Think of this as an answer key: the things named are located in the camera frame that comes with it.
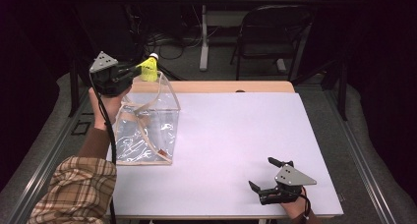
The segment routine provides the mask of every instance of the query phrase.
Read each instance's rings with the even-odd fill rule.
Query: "white tabletop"
[[[117,216],[150,219],[284,217],[261,205],[248,181],[273,188],[279,168],[268,157],[293,160],[318,184],[306,187],[319,216],[343,213],[297,93],[177,93],[181,104],[173,164],[118,166]]]

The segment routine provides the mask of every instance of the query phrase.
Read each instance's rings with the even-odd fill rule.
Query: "black office chair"
[[[250,11],[242,21],[230,64],[237,56],[236,80],[241,58],[292,59],[291,78],[303,30],[312,22],[313,12],[305,6],[267,5]]]

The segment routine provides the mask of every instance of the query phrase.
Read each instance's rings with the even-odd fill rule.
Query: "gray floor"
[[[157,47],[155,51],[161,56],[159,63],[167,70],[187,80],[228,80],[235,77],[235,65],[229,65],[233,51],[234,38],[224,36],[217,31],[210,38],[208,70],[201,72],[200,48],[187,47],[181,49],[171,45]],[[275,74],[276,68],[271,61],[242,63],[243,74],[254,72]],[[286,76],[256,76],[242,80],[284,80]],[[340,194],[344,215],[325,220],[324,223],[417,223],[417,207],[409,196],[396,184],[386,165],[376,154],[367,135],[366,122],[360,106],[360,96],[350,87],[347,91],[347,122],[341,122],[334,111],[334,94],[332,91],[322,91],[315,79],[296,86],[306,107],[310,122],[320,145],[325,162],[336,191]],[[44,193],[44,182],[38,177],[50,176],[51,171],[43,171],[39,164],[49,163],[54,167],[66,156],[74,154],[83,140],[83,135],[71,132],[82,132],[84,124],[90,122],[91,115],[86,96],[82,94],[81,110],[74,118],[67,118],[70,112],[69,76],[61,78],[58,102],[50,118],[46,122],[39,137],[28,152],[7,187],[0,194],[0,223],[21,223],[19,219],[26,217],[34,205],[34,201]],[[355,160],[355,150],[352,143],[359,147],[362,160]],[[363,172],[363,164],[371,171],[371,179],[376,184],[368,185],[370,176]],[[382,195],[381,200],[375,200],[373,193]],[[385,218],[386,212],[380,212],[380,205],[388,208],[392,217]]]

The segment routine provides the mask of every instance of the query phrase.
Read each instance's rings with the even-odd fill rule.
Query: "wire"
[[[303,198],[304,200],[306,200],[306,203],[304,204],[304,214],[303,214],[303,219],[301,220],[301,224],[305,224],[307,222],[307,220],[309,219],[309,215],[311,212],[311,203],[310,200],[307,198],[307,191],[304,187],[302,187],[303,191],[304,191],[304,195],[302,193],[300,194],[295,194],[286,190],[282,190],[283,193],[287,193],[293,196],[298,196]]]
[[[114,165],[116,165],[116,156],[117,156],[117,153],[116,153],[116,139],[114,137],[113,128],[111,127],[111,122],[110,122],[110,119],[108,117],[107,111],[105,109],[104,103],[101,100],[101,97],[98,94],[98,91],[95,88],[94,83],[92,82],[91,74],[89,74],[89,81],[91,83],[91,87],[92,87],[92,89],[94,91],[95,97],[97,97],[97,100],[98,100],[98,108],[100,110],[101,116],[103,117],[103,119],[105,121],[105,125],[106,125],[106,128],[107,128],[107,133],[108,133],[108,135],[110,137],[110,144],[111,144],[111,162]],[[114,211],[113,198],[110,201],[110,216],[111,216],[110,223],[116,224],[116,214],[115,214],[115,211]]]
[[[165,67],[163,67],[161,64],[157,63],[157,68],[167,77],[170,77],[171,79],[178,80],[178,81],[186,81],[186,79],[172,73],[171,71],[167,70]]]
[[[184,43],[183,41],[179,41],[178,42],[175,39],[166,38],[163,33],[157,33],[157,34],[153,34],[153,35],[150,36],[151,40],[149,40],[149,38],[148,38],[148,42],[147,42],[145,48],[149,52],[153,52],[156,49],[156,47],[159,47],[159,49],[158,49],[158,55],[159,55],[160,58],[167,59],[167,60],[174,60],[174,59],[180,58],[183,55],[184,50],[185,50],[186,47],[187,48],[192,48],[192,47],[198,46],[202,42],[202,40],[203,40],[203,26],[202,26],[202,23],[201,23],[201,21],[199,19],[199,16],[197,15],[197,12],[196,12],[195,7],[194,6],[192,6],[192,7],[193,7],[194,15],[196,16],[196,19],[197,19],[198,24],[199,24],[199,31],[196,33],[196,35],[194,36],[194,38],[192,38],[189,43]],[[179,46],[181,48],[181,51],[180,51],[180,53],[177,56],[174,56],[174,57],[166,57],[166,56],[164,56],[164,54],[162,54],[163,46],[166,45],[166,44],[159,44],[158,45],[157,43],[158,42],[166,42],[166,41],[175,41],[174,44],[172,44],[172,43],[170,43],[170,44],[171,45]]]

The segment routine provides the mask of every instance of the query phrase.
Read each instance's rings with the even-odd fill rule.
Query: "plaid shirt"
[[[103,223],[116,184],[116,166],[99,158],[69,157],[56,169],[48,193],[28,223]]]

